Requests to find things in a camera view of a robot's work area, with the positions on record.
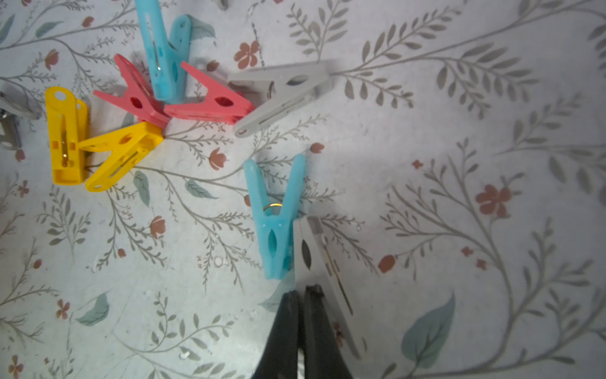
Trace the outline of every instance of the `pink clothespin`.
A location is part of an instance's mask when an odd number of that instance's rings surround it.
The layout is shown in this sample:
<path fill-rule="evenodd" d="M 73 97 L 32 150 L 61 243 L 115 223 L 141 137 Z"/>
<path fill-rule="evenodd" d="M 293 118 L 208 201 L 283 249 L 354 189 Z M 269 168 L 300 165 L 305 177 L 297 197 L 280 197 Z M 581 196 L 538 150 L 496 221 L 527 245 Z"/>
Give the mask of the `pink clothespin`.
<path fill-rule="evenodd" d="M 204 102 L 198 104 L 171 104 L 164 113 L 179 119 L 218 121 L 233 125 L 255 109 L 238 93 L 223 86 L 185 61 L 181 67 L 208 89 Z"/>
<path fill-rule="evenodd" d="M 117 97 L 101 91 L 94 91 L 95 96 L 134 114 L 139 121 L 147 121 L 160 128 L 165 128 L 170 121 L 170 116 L 162 111 L 162 102 L 153 97 L 151 86 L 147 84 L 135 65 L 125 57 L 116 54 L 114 60 L 128 86 L 124 96 Z"/>

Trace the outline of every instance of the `clothespin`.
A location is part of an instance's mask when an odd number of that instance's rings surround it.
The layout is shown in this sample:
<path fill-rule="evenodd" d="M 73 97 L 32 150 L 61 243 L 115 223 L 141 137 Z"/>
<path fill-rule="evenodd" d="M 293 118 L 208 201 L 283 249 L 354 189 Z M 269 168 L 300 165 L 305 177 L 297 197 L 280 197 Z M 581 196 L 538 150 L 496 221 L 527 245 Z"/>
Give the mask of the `clothespin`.
<path fill-rule="evenodd" d="M 36 119 L 38 115 L 28 108 L 15 104 L 0 92 L 0 146 L 7 150 L 17 150 L 21 147 L 19 134 L 15 127 L 15 116 Z"/>
<path fill-rule="evenodd" d="M 227 81 L 245 94 L 257 92 L 268 99 L 236 123 L 234 132 L 238 137 L 247 137 L 268 127 L 332 89 L 323 64 L 239 72 L 229 75 Z"/>
<path fill-rule="evenodd" d="M 86 181 L 86 189 L 91 192 L 108 190 L 163 140 L 162 129 L 144 121 L 80 142 L 81 150 L 112 152 Z"/>
<path fill-rule="evenodd" d="M 368 345 L 358 322 L 361 308 L 347 285 L 347 272 L 340 262 L 342 254 L 329 252 L 328 238 L 315 216 L 296 219 L 293 238 L 296 290 L 301 300 L 308 287 L 320 286 L 324 307 L 336 320 L 333 328 L 337 338 L 344 338 L 352 354 L 363 359 L 368 355 Z"/>
<path fill-rule="evenodd" d="M 164 112 L 174 118 L 196 121 L 217 121 L 233 125 L 255 109 L 241 95 L 203 74 L 187 62 L 181 67 L 208 89 L 204 102 L 200 104 L 176 104 L 164 107 Z"/>
<path fill-rule="evenodd" d="M 282 204 L 270 203 L 261 171 L 255 161 L 248 159 L 244 162 L 244 174 L 265 277 L 282 279 L 290 270 L 292 262 L 293 220 L 299 213 L 299 202 L 303 192 L 305 156 L 298 154 L 293 160 Z M 272 214 L 274 207 L 280 207 L 279 214 Z"/>
<path fill-rule="evenodd" d="M 179 104 L 185 96 L 181 62 L 189 58 L 191 20 L 187 15 L 177 17 L 167 38 L 158 0 L 135 0 L 135 6 L 156 99 Z"/>
<path fill-rule="evenodd" d="M 51 87 L 44 95 L 50 139 L 53 182 L 74 186 L 86 178 L 84 152 L 78 149 L 88 135 L 88 107 L 62 87 Z"/>
<path fill-rule="evenodd" d="M 124 96 L 117 97 L 108 95 L 101 91 L 94 91 L 95 96 L 124 109 L 128 113 L 137 116 L 139 121 L 147 121 L 161 128 L 165 128 L 170 121 L 170 116 L 166 115 L 162 109 L 162 102 L 154 99 L 153 90 L 143 76 L 139 73 L 135 65 L 129 62 L 125 57 L 116 54 L 114 57 L 120 74 L 128 86 Z"/>

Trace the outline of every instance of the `table surface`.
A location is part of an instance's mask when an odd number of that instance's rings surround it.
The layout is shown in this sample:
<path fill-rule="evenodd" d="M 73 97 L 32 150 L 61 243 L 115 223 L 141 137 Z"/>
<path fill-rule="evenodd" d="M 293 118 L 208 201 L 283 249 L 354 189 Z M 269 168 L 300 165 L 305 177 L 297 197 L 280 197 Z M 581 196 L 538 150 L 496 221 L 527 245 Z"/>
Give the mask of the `table surface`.
<path fill-rule="evenodd" d="M 224 79 L 324 61 L 334 89 L 246 139 L 172 120 L 104 193 L 53 185 L 44 116 L 2 150 L 0 369 L 17 378 L 243 379 L 281 294 L 242 163 L 321 217 L 356 298 L 359 378 L 597 378 L 606 371 L 606 4 L 598 0 L 162 0 L 190 63 Z M 2 91 L 92 95 L 143 69 L 132 0 L 0 1 Z M 188 96 L 205 89 L 191 78 Z M 90 170 L 108 157 L 93 154 Z"/>

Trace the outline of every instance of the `white clothespin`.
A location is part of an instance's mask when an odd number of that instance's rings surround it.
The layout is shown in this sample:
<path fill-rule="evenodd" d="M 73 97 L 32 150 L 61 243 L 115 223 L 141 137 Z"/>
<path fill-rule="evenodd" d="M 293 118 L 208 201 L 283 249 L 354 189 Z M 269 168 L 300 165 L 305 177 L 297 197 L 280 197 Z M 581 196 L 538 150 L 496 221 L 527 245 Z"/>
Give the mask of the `white clothespin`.
<path fill-rule="evenodd" d="M 353 291 L 344 283 L 347 274 L 340 270 L 341 254 L 330 253 L 328 239 L 320 219 L 305 216 L 293 221 L 296 290 L 302 298 L 309 286 L 320 285 L 324 307 L 337 334 L 345 338 L 352 354 L 363 359 L 368 355 L 364 329 L 359 324 L 361 308 Z"/>
<path fill-rule="evenodd" d="M 321 63 L 239 72 L 229 75 L 227 81 L 244 95 L 253 92 L 267 99 L 234 125 L 237 137 L 268 127 L 333 87 Z"/>
<path fill-rule="evenodd" d="M 19 104 L 15 104 L 0 92 L 0 146 L 7 150 L 21 147 L 19 135 L 15 127 L 15 116 L 36 119 L 38 115 Z"/>

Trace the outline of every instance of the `printed flower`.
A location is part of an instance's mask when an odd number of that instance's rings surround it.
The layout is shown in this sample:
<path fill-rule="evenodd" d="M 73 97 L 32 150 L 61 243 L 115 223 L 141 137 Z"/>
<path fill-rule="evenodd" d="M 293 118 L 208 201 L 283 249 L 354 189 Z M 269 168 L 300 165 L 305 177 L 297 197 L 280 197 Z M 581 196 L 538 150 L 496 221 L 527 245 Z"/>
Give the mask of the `printed flower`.
<path fill-rule="evenodd" d="M 27 188 L 27 180 L 23 180 L 23 185 L 19 186 L 19 188 L 17 188 L 17 191 L 19 191 L 19 197 L 21 198 L 30 193 L 30 189 Z"/>
<path fill-rule="evenodd" d="M 322 145 L 319 142 L 314 143 L 310 147 L 310 151 L 314 154 L 320 154 L 322 152 L 322 150 L 324 150 L 324 145 Z"/>
<path fill-rule="evenodd" d="M 164 232 L 166 232 L 166 225 L 164 225 L 164 223 L 165 220 L 162 218 L 162 216 L 156 216 L 151 221 L 150 231 L 151 235 L 153 235 L 153 238 L 158 239 L 158 235 L 164 234 Z"/>
<path fill-rule="evenodd" d="M 476 263 L 476 267 L 479 269 L 482 269 L 484 271 L 486 271 L 486 261 L 485 260 L 478 260 L 478 262 Z"/>
<path fill-rule="evenodd" d="M 505 217 L 507 215 L 507 208 L 505 204 L 511 200 L 511 190 L 504 187 L 500 192 L 495 186 L 487 185 L 484 187 L 485 192 L 480 193 L 476 196 L 476 201 L 480 206 L 480 212 L 484 215 L 491 215 L 496 210 L 497 217 Z"/>
<path fill-rule="evenodd" d="M 469 246 L 465 246 L 463 249 L 461 249 L 461 252 L 463 253 L 463 255 L 465 255 L 466 257 L 469 257 L 471 254 L 473 254 L 473 250 L 471 250 L 469 248 Z"/>
<path fill-rule="evenodd" d="M 21 149 L 17 150 L 17 152 L 15 153 L 15 159 L 17 159 L 17 162 L 21 162 L 22 160 L 24 160 L 25 159 L 24 151 Z"/>
<path fill-rule="evenodd" d="M 23 363 L 17 364 L 19 358 L 13 355 L 13 364 L 8 367 L 8 373 L 13 374 L 13 378 L 19 379 L 19 373 L 23 371 Z"/>
<path fill-rule="evenodd" d="M 218 68 L 219 68 L 219 63 L 217 61 L 215 61 L 214 59 L 212 61 L 206 63 L 206 71 L 208 71 L 208 72 L 215 71 Z"/>
<path fill-rule="evenodd" d="M 85 27 L 85 28 L 87 28 L 87 27 L 89 27 L 89 26 L 90 26 L 90 24 L 92 24 L 92 23 L 93 23 L 93 21 L 94 21 L 94 20 L 95 20 L 95 18 L 94 18 L 94 17 L 92 17 L 92 16 L 88 16 L 88 17 L 86 17 L 86 18 L 84 19 L 84 21 L 82 21 L 82 26 L 83 26 L 83 27 Z"/>
<path fill-rule="evenodd" d="M 210 167 L 215 170 L 222 168 L 225 164 L 225 160 L 225 154 L 219 153 L 219 147 L 214 149 L 212 153 L 210 153 L 210 157 L 208 158 L 208 161 L 210 161 Z"/>
<path fill-rule="evenodd" d="M 50 66 L 54 66 L 59 62 L 59 52 L 55 49 L 48 52 L 46 58 L 44 58 L 44 64 L 46 68 L 50 71 Z"/>
<path fill-rule="evenodd" d="M 240 51 L 238 51 L 234 56 L 233 60 L 238 62 L 238 68 L 244 70 L 248 63 L 250 63 L 250 67 L 254 67 L 257 65 L 257 57 L 255 54 L 259 51 L 259 43 L 254 41 L 250 46 L 246 42 L 242 42 L 240 44 Z"/>
<path fill-rule="evenodd" d="M 57 318 L 62 317 L 63 320 L 67 319 L 67 311 L 70 310 L 70 303 L 66 303 L 63 305 L 63 299 L 57 301 L 57 305 L 59 306 L 59 310 L 56 313 Z"/>
<path fill-rule="evenodd" d="M 396 257 L 393 255 L 386 255 L 381 259 L 381 262 L 379 262 L 379 270 L 381 270 L 382 273 L 386 273 L 391 270 L 395 264 Z"/>

